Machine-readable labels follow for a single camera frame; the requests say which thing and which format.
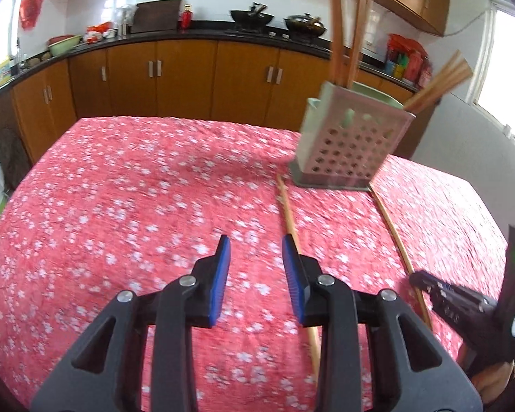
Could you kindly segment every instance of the utensil holder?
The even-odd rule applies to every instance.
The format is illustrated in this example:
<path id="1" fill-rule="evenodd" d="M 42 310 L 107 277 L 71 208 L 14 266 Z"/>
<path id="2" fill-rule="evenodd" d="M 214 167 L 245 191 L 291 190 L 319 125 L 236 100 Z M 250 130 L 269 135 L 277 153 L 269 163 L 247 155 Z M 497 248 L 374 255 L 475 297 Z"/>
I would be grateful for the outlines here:
<path id="1" fill-rule="evenodd" d="M 309 99 L 295 159 L 300 187 L 367 191 L 369 182 L 415 118 L 392 97 L 366 85 L 330 82 Z"/>

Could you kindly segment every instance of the cutting board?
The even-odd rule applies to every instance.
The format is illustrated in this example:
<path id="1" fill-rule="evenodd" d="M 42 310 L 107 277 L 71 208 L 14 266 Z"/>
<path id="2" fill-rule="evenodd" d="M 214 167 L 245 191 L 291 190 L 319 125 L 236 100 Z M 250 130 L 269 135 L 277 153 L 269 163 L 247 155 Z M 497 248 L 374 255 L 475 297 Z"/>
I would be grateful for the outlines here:
<path id="1" fill-rule="evenodd" d="M 158 0 L 138 3 L 131 33 L 176 30 L 181 2 L 182 0 Z"/>

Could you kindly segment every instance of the black countertop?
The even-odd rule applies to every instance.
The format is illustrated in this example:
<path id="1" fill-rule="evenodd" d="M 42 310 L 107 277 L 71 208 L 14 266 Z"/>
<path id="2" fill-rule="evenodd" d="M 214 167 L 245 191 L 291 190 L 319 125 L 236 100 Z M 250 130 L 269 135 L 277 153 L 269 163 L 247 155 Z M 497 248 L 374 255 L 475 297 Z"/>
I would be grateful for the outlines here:
<path id="1" fill-rule="evenodd" d="M 56 57 L 52 57 L 42 63 L 39 63 L 32 68 L 22 71 L 20 74 L 13 76 L 6 84 L 0 87 L 0 93 L 8 89 L 9 87 L 14 86 L 16 83 L 22 81 L 23 79 L 37 73 L 45 69 L 46 67 L 60 61 L 66 59 L 68 57 L 74 57 L 79 54 L 87 53 L 89 51 L 95 51 L 101 48 L 110 48 L 110 46 L 123 45 L 128 43 L 138 43 L 138 42 L 154 42 L 159 40 L 178 40 L 178 39 L 200 39 L 200 40 L 218 40 L 218 41 L 229 41 L 229 42 L 244 42 L 244 43 L 253 43 L 257 45 L 264 46 L 273 46 L 275 48 L 287 49 L 290 51 L 295 51 L 303 54 L 310 54 L 316 57 L 320 57 L 322 59 L 329 60 L 330 59 L 330 50 L 328 46 L 330 46 L 330 42 L 319 39 L 319 44 L 309 44 L 306 42 L 295 41 L 292 39 L 283 38 L 282 34 L 288 32 L 286 30 L 273 30 L 276 32 L 276 35 L 273 37 L 268 34 L 254 34 L 254 33 L 246 33 L 239 32 L 231 29 L 190 29 L 186 31 L 158 31 L 158 32 L 146 32 L 140 34 L 129 34 L 126 36 L 115 37 L 113 39 L 104 40 L 102 42 L 94 43 L 94 44 L 81 44 L 75 46 L 67 53 L 61 54 Z M 406 83 L 400 81 L 399 79 L 395 79 L 392 76 L 385 74 L 379 66 L 375 64 L 381 64 L 376 59 L 372 57 L 364 56 L 364 60 L 360 63 L 361 70 L 367 71 L 371 74 L 380 76 L 383 79 L 389 80 L 397 85 L 412 91 L 417 92 L 417 89 L 412 85 L 407 85 Z"/>

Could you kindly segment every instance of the blue gripper pad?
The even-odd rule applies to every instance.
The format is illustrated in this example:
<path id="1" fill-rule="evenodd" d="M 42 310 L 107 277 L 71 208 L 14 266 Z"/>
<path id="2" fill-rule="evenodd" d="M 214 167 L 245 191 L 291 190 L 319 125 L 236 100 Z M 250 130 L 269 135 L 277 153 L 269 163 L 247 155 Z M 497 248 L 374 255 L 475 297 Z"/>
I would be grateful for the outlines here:
<path id="1" fill-rule="evenodd" d="M 291 234 L 284 236 L 282 239 L 282 263 L 284 264 L 294 315 L 303 324 L 305 303 L 311 294 L 311 287 Z"/>
<path id="2" fill-rule="evenodd" d="M 214 257 L 217 259 L 217 268 L 214 281 L 210 287 L 210 326 L 216 324 L 221 314 L 221 306 L 223 305 L 225 284 L 227 283 L 227 274 L 229 272 L 229 264 L 231 263 L 231 241 L 228 236 L 221 236 Z"/>

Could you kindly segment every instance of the countertop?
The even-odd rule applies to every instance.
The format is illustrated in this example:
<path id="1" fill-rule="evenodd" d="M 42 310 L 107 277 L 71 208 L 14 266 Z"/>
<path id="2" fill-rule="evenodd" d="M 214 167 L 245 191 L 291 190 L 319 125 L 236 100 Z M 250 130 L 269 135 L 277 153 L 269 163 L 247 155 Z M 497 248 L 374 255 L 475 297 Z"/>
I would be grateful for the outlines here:
<path id="1" fill-rule="evenodd" d="M 275 48 L 288 49 L 299 53 L 310 54 L 326 60 L 330 59 L 330 50 L 327 48 L 327 46 L 330 45 L 328 41 L 320 39 L 320 43 L 326 47 L 311 45 L 304 42 L 283 39 L 282 32 L 287 32 L 286 30 L 274 31 L 279 32 L 279 34 L 277 34 L 276 37 L 270 37 L 264 34 L 256 35 L 252 33 L 239 32 L 230 29 L 190 29 L 186 31 L 158 31 L 140 34 L 129 34 L 126 36 L 115 37 L 113 39 L 104 40 L 102 42 L 90 45 L 82 44 L 72 48 L 67 53 L 64 53 L 56 57 L 52 57 L 51 59 L 48 59 L 45 62 L 33 66 L 27 71 L 22 71 L 22 73 L 13 76 L 12 79 L 10 79 L 6 84 L 0 87 L 0 92 L 3 92 L 7 88 L 12 87 L 13 85 L 22 81 L 23 79 L 37 73 L 38 71 L 45 69 L 46 67 L 60 60 L 66 59 L 68 57 L 74 57 L 78 54 L 87 53 L 89 51 L 95 51 L 101 48 L 109 48 L 110 46 L 122 45 L 126 43 L 154 42 L 159 40 L 177 39 L 207 39 L 230 42 L 245 42 L 258 45 L 273 46 Z M 364 60 L 360 63 L 360 68 L 369 73 L 380 76 L 383 79 L 387 79 L 393 83 L 396 83 L 397 85 L 409 91 L 412 91 L 414 93 L 417 92 L 417 89 L 412 85 L 407 85 L 399 79 L 395 79 L 394 77 L 385 74 L 381 68 L 371 64 L 374 62 L 378 61 L 376 59 L 372 59 L 371 57 L 364 56 Z"/>
<path id="2" fill-rule="evenodd" d="M 292 184 L 288 162 L 299 138 L 177 118 L 81 119 L 67 131 L 0 218 L 0 376 L 19 400 L 29 404 L 119 291 L 163 289 L 212 255 L 224 233 L 231 265 L 222 314 L 212 330 L 193 332 L 199 408 L 226 410 L 228 402 L 232 412 L 312 410 L 308 341 L 282 264 L 276 174 L 285 175 L 303 254 L 353 289 L 391 288 L 419 311 L 371 195 Z M 468 182 L 388 157 L 374 185 L 417 270 L 497 298 L 506 243 Z M 456 357 L 461 338 L 431 319 Z M 366 347 L 361 355 L 368 409 Z M 148 404 L 149 359 L 144 367 Z"/>

